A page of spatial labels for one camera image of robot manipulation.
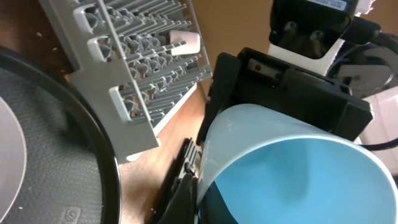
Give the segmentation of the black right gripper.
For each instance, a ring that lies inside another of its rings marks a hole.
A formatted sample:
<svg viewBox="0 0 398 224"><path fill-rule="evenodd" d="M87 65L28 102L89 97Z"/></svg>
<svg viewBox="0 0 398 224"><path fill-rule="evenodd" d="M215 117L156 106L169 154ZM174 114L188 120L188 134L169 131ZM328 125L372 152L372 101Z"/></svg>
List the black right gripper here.
<svg viewBox="0 0 398 224"><path fill-rule="evenodd" d="M373 119L371 105L347 85L250 48L218 55L208 97L198 145L218 114L240 104L272 109L350 141Z"/></svg>

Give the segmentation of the pink cup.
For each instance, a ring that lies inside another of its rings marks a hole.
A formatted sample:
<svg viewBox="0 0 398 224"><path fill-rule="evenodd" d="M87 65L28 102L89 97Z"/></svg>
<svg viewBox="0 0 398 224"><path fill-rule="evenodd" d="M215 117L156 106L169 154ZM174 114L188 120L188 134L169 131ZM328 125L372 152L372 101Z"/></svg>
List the pink cup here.
<svg viewBox="0 0 398 224"><path fill-rule="evenodd" d="M180 46L173 48L170 51L171 55L178 56L199 53L201 49L201 40L199 33L171 30L169 34L171 44L181 44Z"/></svg>

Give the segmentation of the blue cup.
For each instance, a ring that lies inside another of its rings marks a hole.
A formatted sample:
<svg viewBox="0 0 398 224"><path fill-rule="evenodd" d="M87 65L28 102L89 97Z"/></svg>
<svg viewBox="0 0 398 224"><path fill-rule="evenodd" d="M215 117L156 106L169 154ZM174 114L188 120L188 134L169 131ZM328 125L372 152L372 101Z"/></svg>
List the blue cup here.
<svg viewBox="0 0 398 224"><path fill-rule="evenodd" d="M253 104L209 127L197 203L216 192L237 223L397 222L397 186L373 153Z"/></svg>

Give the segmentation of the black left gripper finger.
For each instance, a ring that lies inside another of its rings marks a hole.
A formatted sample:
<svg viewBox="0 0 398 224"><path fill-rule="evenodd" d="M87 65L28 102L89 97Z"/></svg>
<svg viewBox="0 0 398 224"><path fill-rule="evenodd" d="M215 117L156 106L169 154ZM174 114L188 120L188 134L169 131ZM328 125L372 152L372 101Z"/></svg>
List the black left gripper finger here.
<svg viewBox="0 0 398 224"><path fill-rule="evenodd" d="M160 204L155 214L156 224L194 224L194 178L185 174L174 195Z"/></svg>

